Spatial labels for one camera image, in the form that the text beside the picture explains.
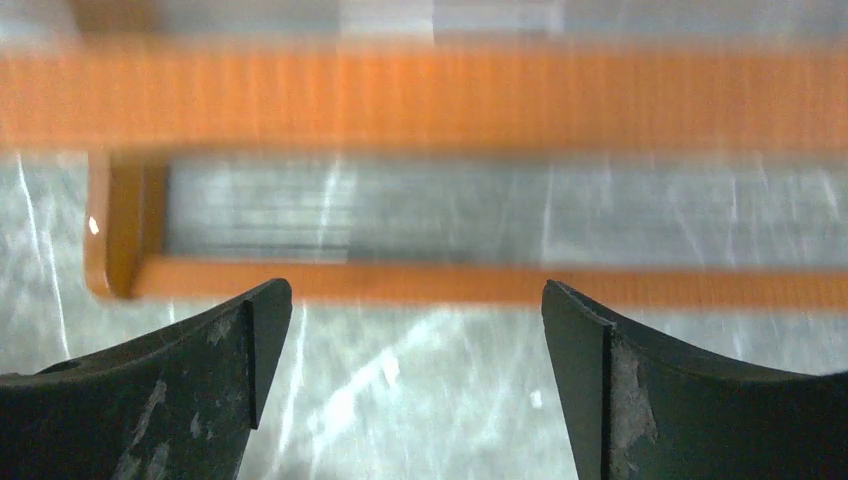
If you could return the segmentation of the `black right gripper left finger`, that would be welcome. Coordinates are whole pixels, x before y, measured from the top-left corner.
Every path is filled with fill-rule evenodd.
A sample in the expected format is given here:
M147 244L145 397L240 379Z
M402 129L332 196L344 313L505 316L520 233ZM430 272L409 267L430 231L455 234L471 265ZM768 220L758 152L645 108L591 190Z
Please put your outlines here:
M234 479L292 315L269 280L32 375L1 378L5 479Z

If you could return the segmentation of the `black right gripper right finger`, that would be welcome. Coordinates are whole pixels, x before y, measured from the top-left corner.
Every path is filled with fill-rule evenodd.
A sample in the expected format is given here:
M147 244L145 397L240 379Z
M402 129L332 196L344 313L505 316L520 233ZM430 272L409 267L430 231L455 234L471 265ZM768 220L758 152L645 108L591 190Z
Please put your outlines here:
M847 376L725 357L549 281L541 313L581 479L843 479Z

